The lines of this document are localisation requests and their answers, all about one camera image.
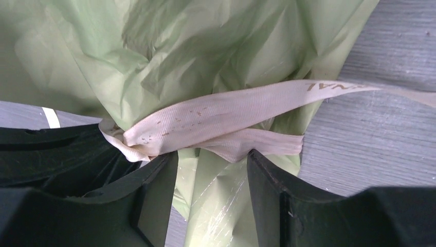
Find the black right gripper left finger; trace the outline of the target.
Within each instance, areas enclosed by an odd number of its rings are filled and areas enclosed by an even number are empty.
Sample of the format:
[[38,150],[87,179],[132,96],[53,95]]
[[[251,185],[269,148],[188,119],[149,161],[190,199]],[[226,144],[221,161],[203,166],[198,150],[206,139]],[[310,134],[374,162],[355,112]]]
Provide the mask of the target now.
[[82,246],[164,246],[177,174],[176,152],[86,194],[93,203]]

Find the cream ribbon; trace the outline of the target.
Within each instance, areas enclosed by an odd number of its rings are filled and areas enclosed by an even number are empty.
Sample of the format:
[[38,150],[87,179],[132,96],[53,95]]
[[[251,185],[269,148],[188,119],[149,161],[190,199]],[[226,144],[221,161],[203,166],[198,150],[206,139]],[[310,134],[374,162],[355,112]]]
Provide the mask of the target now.
[[255,124],[304,105],[337,96],[385,91],[435,107],[435,92],[395,89],[332,80],[291,80],[211,94],[176,103],[122,131],[113,120],[98,128],[130,162],[149,162],[162,154],[200,148],[231,163],[255,149],[267,155],[297,155],[303,135],[256,129]]

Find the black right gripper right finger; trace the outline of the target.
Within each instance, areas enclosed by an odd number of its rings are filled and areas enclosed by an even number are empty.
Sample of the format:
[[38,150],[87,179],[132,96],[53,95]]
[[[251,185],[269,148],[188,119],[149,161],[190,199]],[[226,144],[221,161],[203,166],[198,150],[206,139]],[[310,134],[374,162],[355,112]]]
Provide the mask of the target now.
[[331,202],[341,196],[290,174],[257,150],[247,157],[259,246],[341,246],[343,226]]

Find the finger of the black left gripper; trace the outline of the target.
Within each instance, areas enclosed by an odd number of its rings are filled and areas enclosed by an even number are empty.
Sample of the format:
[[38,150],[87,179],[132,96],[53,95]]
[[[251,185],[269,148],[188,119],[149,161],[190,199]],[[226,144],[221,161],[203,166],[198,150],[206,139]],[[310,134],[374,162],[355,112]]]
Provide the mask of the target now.
[[139,168],[96,124],[59,129],[1,128],[1,187],[34,187],[58,197],[93,191]]

